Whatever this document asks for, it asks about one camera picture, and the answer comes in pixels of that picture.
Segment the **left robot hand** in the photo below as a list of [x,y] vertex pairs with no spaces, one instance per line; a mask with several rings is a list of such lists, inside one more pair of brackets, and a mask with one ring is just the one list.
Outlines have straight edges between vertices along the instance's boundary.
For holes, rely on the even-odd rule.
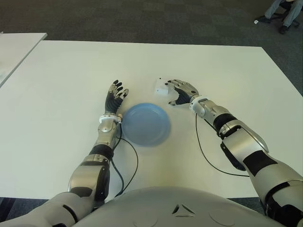
[[123,88],[122,82],[115,80],[109,87],[105,100],[105,114],[116,114],[129,89]]

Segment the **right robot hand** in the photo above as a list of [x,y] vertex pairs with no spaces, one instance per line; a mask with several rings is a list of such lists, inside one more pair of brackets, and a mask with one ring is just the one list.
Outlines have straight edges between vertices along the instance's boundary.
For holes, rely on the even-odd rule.
[[165,85],[172,87],[178,93],[178,98],[169,102],[172,106],[188,104],[199,96],[198,90],[186,81],[173,79],[168,80]]

